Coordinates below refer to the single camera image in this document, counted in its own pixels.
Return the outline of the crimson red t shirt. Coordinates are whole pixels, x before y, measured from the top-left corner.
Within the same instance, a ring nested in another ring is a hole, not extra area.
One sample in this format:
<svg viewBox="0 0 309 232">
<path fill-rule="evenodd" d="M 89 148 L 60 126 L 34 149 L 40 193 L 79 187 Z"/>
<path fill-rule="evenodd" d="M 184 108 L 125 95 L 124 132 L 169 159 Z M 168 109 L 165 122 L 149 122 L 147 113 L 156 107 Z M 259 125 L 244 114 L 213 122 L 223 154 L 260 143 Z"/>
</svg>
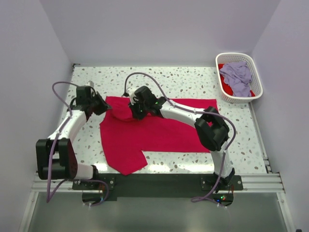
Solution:
<svg viewBox="0 0 309 232">
<path fill-rule="evenodd" d="M 112 109 L 100 124 L 101 143 L 107 164 L 123 175 L 147 165 L 144 151 L 209 152 L 194 127 L 152 115 L 134 119 L 128 98 L 108 96 L 105 101 Z"/>
</svg>

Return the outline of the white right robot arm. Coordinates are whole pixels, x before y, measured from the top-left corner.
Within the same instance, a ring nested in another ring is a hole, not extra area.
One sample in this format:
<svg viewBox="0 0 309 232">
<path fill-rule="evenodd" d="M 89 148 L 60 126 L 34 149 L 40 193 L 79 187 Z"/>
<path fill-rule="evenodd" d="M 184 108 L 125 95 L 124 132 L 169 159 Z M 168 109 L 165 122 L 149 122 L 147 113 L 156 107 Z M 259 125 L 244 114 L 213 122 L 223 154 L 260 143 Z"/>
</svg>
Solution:
<svg viewBox="0 0 309 232">
<path fill-rule="evenodd" d="M 225 190 L 232 185 L 235 169 L 228 155 L 230 129 L 216 108 L 194 108 L 165 96 L 157 98 L 146 86 L 125 95 L 129 97 L 129 108 L 135 119 L 142 120 L 151 114 L 195 128 L 199 141 L 211 153 L 217 188 Z"/>
</svg>

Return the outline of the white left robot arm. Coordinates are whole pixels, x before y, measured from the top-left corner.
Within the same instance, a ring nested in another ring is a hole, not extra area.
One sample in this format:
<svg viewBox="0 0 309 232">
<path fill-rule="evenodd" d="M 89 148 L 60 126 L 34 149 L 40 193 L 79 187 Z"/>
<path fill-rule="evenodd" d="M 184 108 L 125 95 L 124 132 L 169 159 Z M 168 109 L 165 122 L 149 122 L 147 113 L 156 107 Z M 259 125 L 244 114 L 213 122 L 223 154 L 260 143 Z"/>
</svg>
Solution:
<svg viewBox="0 0 309 232">
<path fill-rule="evenodd" d="M 68 105 L 64 120 L 46 139 L 36 142 L 37 172 L 42 180 L 81 179 L 88 189 L 100 184 L 97 168 L 77 162 L 73 141 L 93 115 L 101 115 L 112 107 L 94 90 L 91 83 L 76 87 L 76 97 Z"/>
</svg>

